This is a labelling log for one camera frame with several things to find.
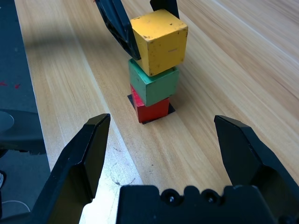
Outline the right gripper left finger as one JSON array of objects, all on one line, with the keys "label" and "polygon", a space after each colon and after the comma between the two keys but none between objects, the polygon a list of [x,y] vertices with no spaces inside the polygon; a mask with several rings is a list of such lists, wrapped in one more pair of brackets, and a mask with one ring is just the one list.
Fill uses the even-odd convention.
[{"label": "right gripper left finger", "polygon": [[64,147],[31,212],[32,224],[77,224],[95,198],[110,115],[89,119]]}]

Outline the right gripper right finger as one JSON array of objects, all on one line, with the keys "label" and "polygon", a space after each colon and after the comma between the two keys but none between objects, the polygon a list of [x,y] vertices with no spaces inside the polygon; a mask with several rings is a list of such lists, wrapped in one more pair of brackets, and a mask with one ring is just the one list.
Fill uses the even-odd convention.
[{"label": "right gripper right finger", "polygon": [[233,185],[258,188],[275,218],[299,217],[299,186],[253,129],[232,118],[214,118],[222,161]]}]

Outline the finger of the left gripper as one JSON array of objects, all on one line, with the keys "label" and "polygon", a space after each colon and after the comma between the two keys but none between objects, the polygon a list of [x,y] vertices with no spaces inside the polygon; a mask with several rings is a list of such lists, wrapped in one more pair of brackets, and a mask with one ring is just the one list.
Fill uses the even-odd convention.
[{"label": "finger of the left gripper", "polygon": [[102,19],[122,48],[135,60],[140,60],[133,29],[121,0],[97,0]]},{"label": "finger of the left gripper", "polygon": [[178,4],[176,0],[150,0],[153,11],[165,9],[172,15],[179,18]]}]

